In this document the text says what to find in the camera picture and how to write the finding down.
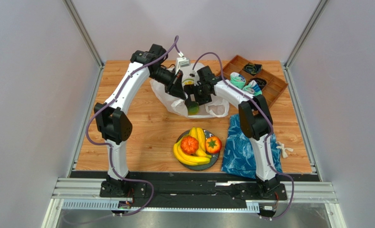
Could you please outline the green fake fruit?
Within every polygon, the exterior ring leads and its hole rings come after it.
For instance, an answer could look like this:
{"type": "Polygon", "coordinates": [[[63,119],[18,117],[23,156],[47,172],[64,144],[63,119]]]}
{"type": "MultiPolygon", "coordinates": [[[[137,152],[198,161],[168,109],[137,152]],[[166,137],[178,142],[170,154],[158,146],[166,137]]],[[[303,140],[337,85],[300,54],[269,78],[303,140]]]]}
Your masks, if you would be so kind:
{"type": "Polygon", "coordinates": [[[200,111],[198,104],[190,104],[187,106],[188,115],[196,115],[200,111]]]}

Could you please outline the white plastic bag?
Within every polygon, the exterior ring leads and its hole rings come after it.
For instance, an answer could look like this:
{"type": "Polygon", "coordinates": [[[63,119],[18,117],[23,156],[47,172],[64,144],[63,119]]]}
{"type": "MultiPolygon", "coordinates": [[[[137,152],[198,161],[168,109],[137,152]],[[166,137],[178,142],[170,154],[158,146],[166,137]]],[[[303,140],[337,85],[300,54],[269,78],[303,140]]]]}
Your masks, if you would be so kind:
{"type": "MultiPolygon", "coordinates": [[[[161,68],[175,72],[175,67],[166,68],[165,66],[161,66],[161,68]]],[[[194,84],[192,78],[189,76],[189,74],[192,71],[196,72],[196,84],[194,85],[198,85],[200,82],[204,82],[204,80],[199,78],[198,75],[198,71],[202,69],[207,70],[210,68],[208,66],[203,65],[202,63],[194,63],[190,66],[181,67],[180,70],[183,72],[183,88],[185,85],[194,84]]],[[[165,106],[167,111],[169,111],[170,113],[177,114],[190,119],[225,117],[228,114],[230,107],[229,103],[225,99],[211,94],[212,101],[204,105],[199,105],[200,111],[198,112],[198,114],[188,115],[185,100],[167,94],[165,92],[164,85],[154,80],[154,74],[152,74],[150,78],[151,88],[155,96],[160,100],[160,102],[165,106]]]]}

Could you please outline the orange fake bell pepper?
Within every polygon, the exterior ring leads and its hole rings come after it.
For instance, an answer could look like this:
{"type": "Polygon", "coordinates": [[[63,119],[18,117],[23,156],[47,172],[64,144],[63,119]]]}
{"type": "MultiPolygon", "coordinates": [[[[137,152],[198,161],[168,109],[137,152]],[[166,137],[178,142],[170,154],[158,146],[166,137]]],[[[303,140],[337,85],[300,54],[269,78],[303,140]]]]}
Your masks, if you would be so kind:
{"type": "Polygon", "coordinates": [[[181,150],[188,155],[194,154],[199,149],[199,142],[192,136],[185,136],[180,142],[181,150]]]}

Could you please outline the yellow fake banana bunch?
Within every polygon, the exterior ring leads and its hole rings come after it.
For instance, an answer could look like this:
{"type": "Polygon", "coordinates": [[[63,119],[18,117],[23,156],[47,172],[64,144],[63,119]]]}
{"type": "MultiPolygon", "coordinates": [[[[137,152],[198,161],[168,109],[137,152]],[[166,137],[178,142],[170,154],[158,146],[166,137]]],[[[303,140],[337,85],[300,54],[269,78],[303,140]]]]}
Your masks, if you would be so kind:
{"type": "Polygon", "coordinates": [[[194,155],[195,153],[191,154],[191,155],[185,154],[181,150],[181,147],[180,147],[180,142],[181,142],[182,138],[177,143],[175,143],[174,146],[173,146],[174,156],[180,163],[182,163],[184,165],[189,165],[189,166],[199,166],[199,165],[205,165],[205,164],[210,163],[210,160],[211,160],[210,158],[199,157],[197,155],[194,155]]]}

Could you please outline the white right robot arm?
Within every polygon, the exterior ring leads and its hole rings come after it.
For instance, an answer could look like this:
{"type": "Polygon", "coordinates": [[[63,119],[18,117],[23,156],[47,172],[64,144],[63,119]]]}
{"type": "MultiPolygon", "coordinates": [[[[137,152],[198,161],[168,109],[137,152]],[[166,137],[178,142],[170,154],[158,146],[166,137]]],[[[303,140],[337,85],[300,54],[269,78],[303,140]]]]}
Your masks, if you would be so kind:
{"type": "Polygon", "coordinates": [[[196,74],[196,83],[183,86],[186,104],[196,101],[203,105],[209,103],[213,96],[218,96],[235,106],[239,111],[240,129],[253,149],[256,181],[263,192],[276,189],[280,185],[280,172],[272,160],[270,138],[273,120],[266,98],[240,90],[223,75],[216,76],[209,66],[197,70],[196,74]]]}

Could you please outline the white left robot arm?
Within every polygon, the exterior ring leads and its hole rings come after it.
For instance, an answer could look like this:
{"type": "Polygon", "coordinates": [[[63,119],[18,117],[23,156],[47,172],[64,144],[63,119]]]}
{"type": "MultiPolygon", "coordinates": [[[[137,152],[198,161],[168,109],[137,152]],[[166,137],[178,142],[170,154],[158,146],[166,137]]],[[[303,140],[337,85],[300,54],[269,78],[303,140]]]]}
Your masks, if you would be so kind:
{"type": "Polygon", "coordinates": [[[169,52],[169,49],[157,44],[153,44],[149,51],[134,52],[128,70],[114,93],[103,104],[95,104],[94,119],[109,155],[108,177],[102,183],[105,191],[120,196],[129,191],[131,180],[127,177],[126,141],[133,126],[127,113],[143,82],[152,78],[164,85],[167,94],[182,100],[187,98],[182,86],[182,71],[173,72],[162,67],[169,52]]]}

